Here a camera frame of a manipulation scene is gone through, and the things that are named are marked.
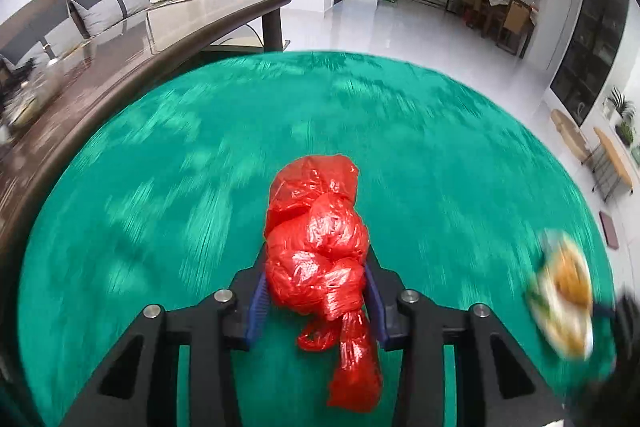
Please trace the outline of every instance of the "round table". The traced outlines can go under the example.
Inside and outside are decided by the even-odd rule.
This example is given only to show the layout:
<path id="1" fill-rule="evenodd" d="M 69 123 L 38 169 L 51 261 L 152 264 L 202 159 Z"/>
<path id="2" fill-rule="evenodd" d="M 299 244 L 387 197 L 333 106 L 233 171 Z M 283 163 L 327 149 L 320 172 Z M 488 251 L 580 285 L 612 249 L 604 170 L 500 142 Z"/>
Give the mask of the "round table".
<path id="1" fill-rule="evenodd" d="M 279 169 L 334 153 L 360 168 L 356 209 L 380 263 L 407 287 L 440 305 L 489 304 L 558 394 L 606 373 L 614 351 L 606 323 L 594 322 L 591 359 L 567 362 L 523 298 L 542 264 L 545 229 L 567 231 L 584 249 L 596 298 L 614 297 L 587 204 L 525 127 L 477 92 L 409 63 L 265 54 L 190 71 L 127 107 L 44 204 L 24 258 L 18 335 L 45 422 L 57 425 L 146 304 L 193 305 L 253 263 Z M 385 383 L 373 413 L 329 408 L 338 354 L 300 351 L 294 341 L 305 323 L 273 309 L 255 349 L 234 354 L 244 425 L 390 425 L 401 353 L 380 352 Z M 446 373 L 448 426 L 450 351 Z M 182 425 L 185 393 L 181 386 Z"/>

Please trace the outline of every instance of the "silver bolt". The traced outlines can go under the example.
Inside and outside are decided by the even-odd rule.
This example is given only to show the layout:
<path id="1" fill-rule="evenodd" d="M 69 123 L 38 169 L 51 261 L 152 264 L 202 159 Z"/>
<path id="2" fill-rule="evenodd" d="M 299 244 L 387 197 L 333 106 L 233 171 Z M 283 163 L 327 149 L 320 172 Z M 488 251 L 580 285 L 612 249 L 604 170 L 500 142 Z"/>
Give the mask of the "silver bolt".
<path id="1" fill-rule="evenodd" d="M 234 293 L 227 289 L 218 290 L 213 294 L 213 298 L 218 302 L 229 302 L 233 296 Z"/>
<path id="2" fill-rule="evenodd" d="M 145 315 L 145 317 L 148 319 L 154 319 L 158 317 L 161 311 L 162 308 L 157 304 L 149 304 L 149 306 L 145 307 L 145 309 L 142 310 L 142 314 Z"/>
<path id="3" fill-rule="evenodd" d="M 413 304 L 418 301 L 420 294 L 416 290 L 402 290 L 400 298 L 406 303 Z"/>
<path id="4" fill-rule="evenodd" d="M 481 318 L 488 317 L 491 315 L 491 309 L 486 304 L 476 304 L 474 305 L 474 313 Z"/>

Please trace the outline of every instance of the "potted plant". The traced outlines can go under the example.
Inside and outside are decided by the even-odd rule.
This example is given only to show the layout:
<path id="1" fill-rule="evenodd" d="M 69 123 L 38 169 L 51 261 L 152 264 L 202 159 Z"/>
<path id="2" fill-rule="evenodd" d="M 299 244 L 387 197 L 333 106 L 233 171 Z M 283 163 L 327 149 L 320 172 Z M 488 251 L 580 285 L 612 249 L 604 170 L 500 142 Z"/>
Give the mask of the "potted plant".
<path id="1" fill-rule="evenodd" d="M 634 142 L 634 130 L 628 121 L 623 120 L 616 126 L 616 134 L 620 136 L 620 140 L 626 147 L 631 147 Z"/>
<path id="2" fill-rule="evenodd" d="M 617 87 L 611 89 L 611 94 L 607 97 L 607 100 L 613 105 L 614 112 L 611 113 L 611 118 L 619 117 L 620 120 L 631 120 L 636 112 L 634 103 L 625 98 L 625 95 L 620 92 Z"/>

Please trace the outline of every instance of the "gray pillow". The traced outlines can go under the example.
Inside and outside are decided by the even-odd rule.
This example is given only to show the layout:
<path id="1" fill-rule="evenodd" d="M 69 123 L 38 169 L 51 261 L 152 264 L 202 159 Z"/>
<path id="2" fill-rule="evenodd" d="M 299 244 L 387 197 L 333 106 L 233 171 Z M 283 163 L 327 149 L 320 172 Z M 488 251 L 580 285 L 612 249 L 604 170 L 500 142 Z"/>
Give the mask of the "gray pillow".
<path id="1" fill-rule="evenodd" d="M 71 0 L 89 35 L 95 37 L 126 17 L 150 6 L 149 0 Z"/>
<path id="2" fill-rule="evenodd" d="M 30 58 L 34 65 L 62 57 L 82 43 L 80 30 L 69 15 L 66 0 L 56 0 L 39 13 L 1 50 L 9 68 L 19 68 Z"/>

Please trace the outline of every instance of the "white tiled floor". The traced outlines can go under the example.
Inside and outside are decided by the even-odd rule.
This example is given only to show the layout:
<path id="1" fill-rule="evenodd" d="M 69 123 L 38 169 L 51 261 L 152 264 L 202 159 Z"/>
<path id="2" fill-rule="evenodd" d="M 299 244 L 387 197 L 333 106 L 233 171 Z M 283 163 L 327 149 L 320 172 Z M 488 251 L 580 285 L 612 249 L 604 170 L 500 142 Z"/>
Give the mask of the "white tiled floor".
<path id="1" fill-rule="evenodd" d="M 410 0 L 380 2 L 377 7 L 343 2 L 324 14 L 283 9 L 282 33 L 291 40 L 288 50 L 344 50 L 407 60 L 441 71 L 498 103 L 559 159 L 580 187 L 599 228 L 600 210 L 612 216 L 620 249 L 607 248 L 607 254 L 616 291 L 626 287 L 640 296 L 640 237 L 627 244 L 615 200 L 607 204 L 591 192 L 590 169 L 580 165 L 556 131 L 550 113 L 561 105 L 547 89 L 549 73 L 532 69 L 491 39 L 481 39 L 461 18 Z M 633 248 L 639 253 L 634 263 Z"/>

